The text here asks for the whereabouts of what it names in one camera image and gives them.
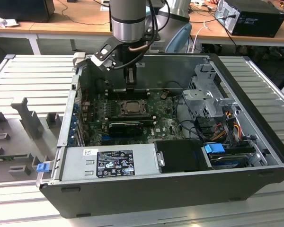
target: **black computer case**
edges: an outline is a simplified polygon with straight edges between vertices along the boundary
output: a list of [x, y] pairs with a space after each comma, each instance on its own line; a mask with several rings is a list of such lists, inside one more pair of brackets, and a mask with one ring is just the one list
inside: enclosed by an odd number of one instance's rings
[[0, 0], [0, 17], [4, 19], [44, 23], [54, 11], [53, 0]]

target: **small component on desk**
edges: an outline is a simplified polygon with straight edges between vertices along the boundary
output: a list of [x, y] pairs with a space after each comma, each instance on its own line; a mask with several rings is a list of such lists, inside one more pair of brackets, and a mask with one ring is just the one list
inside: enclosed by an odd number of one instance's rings
[[167, 99], [169, 92], [168, 91], [163, 91], [162, 95], [160, 96], [161, 99], [165, 100]]

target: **wooden desk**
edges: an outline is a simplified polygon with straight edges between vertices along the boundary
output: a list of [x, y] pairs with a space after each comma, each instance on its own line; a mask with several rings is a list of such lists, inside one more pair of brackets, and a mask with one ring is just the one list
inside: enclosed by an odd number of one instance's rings
[[[273, 3], [278, 7], [279, 2], [273, 1]], [[201, 21], [214, 19], [206, 12], [193, 12], [190, 14], [190, 21]], [[206, 23], [209, 29], [202, 29], [198, 35], [199, 43], [215, 43], [215, 44], [232, 44], [232, 41], [226, 34], [225, 29], [218, 21], [212, 21]], [[193, 29], [191, 35], [195, 37], [196, 33], [200, 28], [203, 27], [203, 23], [192, 23]], [[251, 37], [251, 36], [231, 36], [232, 39], [238, 45], [261, 45], [261, 46], [284, 46], [284, 22], [282, 23], [279, 31], [274, 38], [264, 38], [264, 37]]]
[[16, 27], [0, 27], [0, 32], [13, 32], [13, 33], [29, 33], [29, 29], [33, 26], [33, 22], [18, 22], [20, 26]]
[[[86, 24], [74, 23], [69, 18], [62, 15], [66, 7], [59, 1], [53, 0], [55, 13], [49, 23], [31, 23], [21, 22], [20, 26], [12, 28], [0, 28], [0, 37], [27, 38], [30, 41], [34, 54], [40, 54], [37, 40], [38, 39], [100, 39], [105, 41], [112, 33], [109, 31], [109, 12], [100, 11], [100, 5], [92, 0], [79, 0], [77, 3], [68, 3], [66, 0], [60, 0], [68, 9], [64, 14], [72, 20]], [[190, 21], [211, 20], [207, 12], [193, 12], [190, 14]], [[224, 28], [218, 21], [208, 22], [206, 25], [210, 28], [203, 29], [197, 39], [197, 44], [232, 44]], [[202, 23], [192, 23], [193, 29], [191, 35], [195, 37], [197, 31], [203, 26]], [[232, 36], [237, 45], [260, 45], [260, 46], [284, 46], [284, 22], [280, 27], [275, 38], [249, 37], [249, 36]]]
[[[100, 25], [85, 25], [74, 23], [63, 13], [69, 16], [72, 20], [86, 24]], [[55, 12], [52, 15], [49, 23], [34, 23], [30, 28], [31, 33], [38, 34], [68, 34], [68, 35], [111, 35], [109, 31], [109, 12], [100, 11], [100, 5], [92, 0], [79, 0], [76, 3], [69, 3], [65, 0], [54, 0]]]

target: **black box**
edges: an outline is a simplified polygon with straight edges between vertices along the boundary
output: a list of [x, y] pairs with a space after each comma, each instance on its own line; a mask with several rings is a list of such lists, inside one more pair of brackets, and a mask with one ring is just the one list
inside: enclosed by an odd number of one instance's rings
[[0, 17], [18, 21], [48, 22], [53, 0], [0, 0]]
[[273, 38], [284, 21], [284, 12], [262, 0], [221, 0], [215, 18], [231, 35]]

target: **power cable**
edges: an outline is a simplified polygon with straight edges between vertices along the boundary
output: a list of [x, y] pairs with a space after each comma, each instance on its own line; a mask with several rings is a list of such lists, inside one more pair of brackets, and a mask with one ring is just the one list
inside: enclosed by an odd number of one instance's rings
[[68, 20], [72, 21], [73, 23], [82, 24], [82, 25], [106, 25], [106, 24], [109, 24], [109, 22], [106, 22], [106, 23], [104, 23], [104, 24], [92, 24], [92, 23], [88, 24], [88, 23], [83, 23], [83, 22], [75, 21], [75, 20], [71, 19], [70, 16], [68, 16], [68, 15], [66, 15], [66, 14], [64, 13], [66, 10], [68, 10], [68, 6], [65, 5], [63, 2], [61, 2], [60, 0], [58, 0], [58, 2], [60, 2], [62, 5], [65, 6], [65, 9], [63, 9], [62, 12], [61, 12], [61, 13], [62, 13], [62, 16], [68, 18]]

